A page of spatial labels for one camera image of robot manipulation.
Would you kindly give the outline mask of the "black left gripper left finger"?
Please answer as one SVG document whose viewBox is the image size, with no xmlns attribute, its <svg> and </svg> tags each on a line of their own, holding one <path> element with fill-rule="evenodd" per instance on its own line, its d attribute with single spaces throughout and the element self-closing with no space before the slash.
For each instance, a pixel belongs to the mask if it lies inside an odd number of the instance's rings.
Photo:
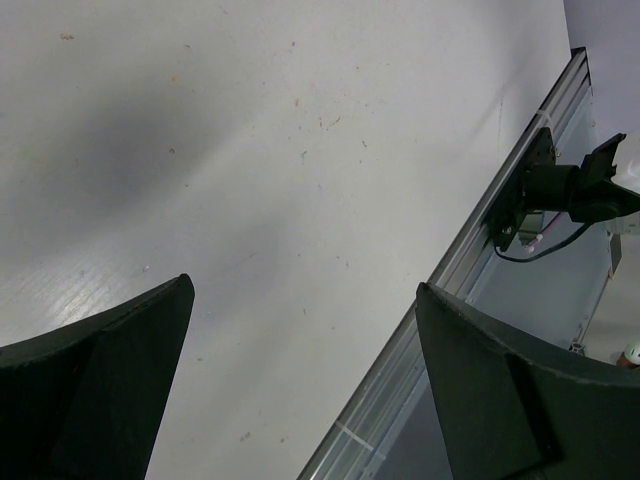
<svg viewBox="0 0 640 480">
<path fill-rule="evenodd" d="M 182 274 L 1 349 L 4 479 L 142 479 L 194 303 Z"/>
</svg>

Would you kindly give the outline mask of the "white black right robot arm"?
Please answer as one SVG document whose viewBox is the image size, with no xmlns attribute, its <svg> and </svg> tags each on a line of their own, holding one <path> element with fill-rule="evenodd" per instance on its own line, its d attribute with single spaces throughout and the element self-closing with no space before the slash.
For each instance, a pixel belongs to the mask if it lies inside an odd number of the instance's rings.
<svg viewBox="0 0 640 480">
<path fill-rule="evenodd" d="M 639 131 L 619 133 L 581 165 L 581 222 L 604 222 L 620 235 L 639 235 Z"/>
</svg>

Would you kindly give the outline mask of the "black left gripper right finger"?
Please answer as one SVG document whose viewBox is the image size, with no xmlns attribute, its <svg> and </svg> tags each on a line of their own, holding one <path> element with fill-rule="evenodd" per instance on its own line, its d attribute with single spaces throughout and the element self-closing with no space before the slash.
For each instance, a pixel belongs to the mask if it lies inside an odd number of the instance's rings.
<svg viewBox="0 0 640 480">
<path fill-rule="evenodd" d="M 456 479 L 636 479 L 639 375 L 422 283 L 416 321 Z"/>
</svg>

